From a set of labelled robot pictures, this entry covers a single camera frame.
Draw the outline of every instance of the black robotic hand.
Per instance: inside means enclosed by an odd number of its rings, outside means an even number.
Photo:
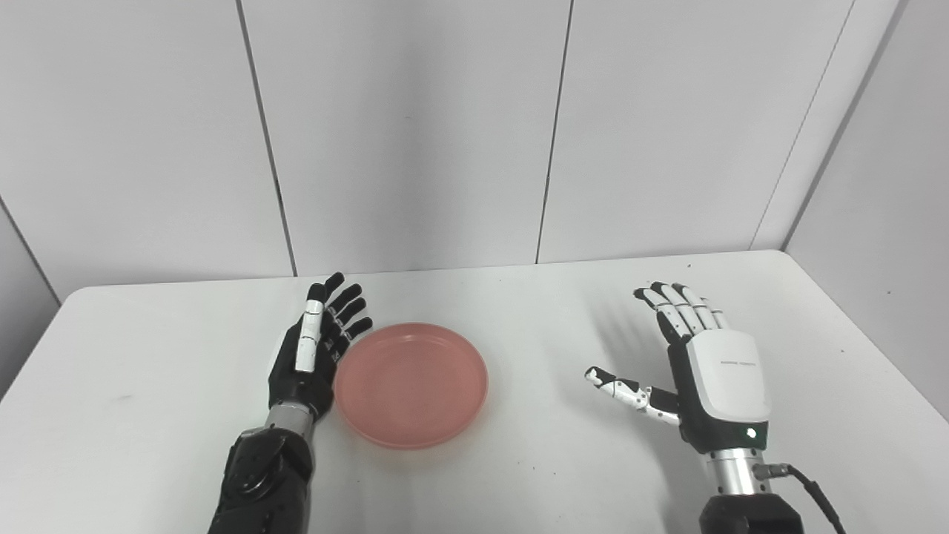
[[[353,339],[372,328],[372,319],[364,317],[351,326],[352,318],[365,309],[365,299],[360,295],[363,288],[353,284],[320,311],[317,317],[319,334],[313,336],[316,357],[312,371],[301,369],[298,361],[301,346],[301,331],[310,312],[309,303],[326,304],[327,298],[344,282],[343,274],[336,273],[325,284],[313,284],[307,295],[307,310],[300,320],[287,329],[284,342],[277,354],[277,361],[270,371],[270,406],[298,403],[312,412],[314,421],[319,420],[333,404],[333,378],[336,364],[343,357]]]
[[[313,284],[300,320],[287,329],[270,371],[270,413],[263,428],[247,430],[228,455],[211,534],[301,534],[307,530],[310,434],[333,403],[336,364],[358,335],[372,328],[364,317],[363,288],[352,285],[328,305],[344,282],[336,273]]]

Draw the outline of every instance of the white wall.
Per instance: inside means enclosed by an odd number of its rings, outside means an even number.
[[[949,417],[947,28],[946,2],[907,4],[789,252]]]
[[[771,204],[779,246],[813,176],[777,187],[798,134],[826,148],[895,5],[858,3],[577,0],[541,261],[746,250]],[[844,98],[811,117],[818,86]]]
[[[569,0],[246,0],[301,274],[533,263]]]
[[[246,0],[300,271],[776,246],[895,2]],[[60,297],[292,273],[236,3],[0,2],[0,71]]]
[[[58,308],[0,200],[0,397]]]
[[[290,274],[237,10],[0,2],[0,194],[65,298]]]

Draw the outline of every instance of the robotic finger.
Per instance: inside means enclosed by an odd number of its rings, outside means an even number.
[[[633,407],[646,417],[677,427],[679,425],[679,399],[675,393],[640,387],[640,383],[626,378],[617,378],[599,367],[591,367],[584,374],[586,380],[614,399]]]

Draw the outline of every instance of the fingertip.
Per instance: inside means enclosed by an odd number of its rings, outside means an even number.
[[[307,300],[316,300],[326,304],[326,287],[319,282],[309,286]]]

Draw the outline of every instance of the white robotic hand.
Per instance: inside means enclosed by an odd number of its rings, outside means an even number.
[[[766,464],[771,401],[754,339],[731,330],[725,315],[681,284],[656,282],[634,293],[656,312],[678,393],[641,388],[597,367],[586,379],[646,415],[679,426],[704,456],[717,495],[699,517],[702,534],[803,534],[800,515],[771,491],[771,478],[793,475],[834,529],[840,518],[817,483],[789,464]]]
[[[686,286],[656,282],[634,295],[656,311],[678,394],[641,388],[596,367],[586,379],[654,419],[679,425],[700,454],[765,448],[771,404],[754,339],[731,330],[720,310]]]

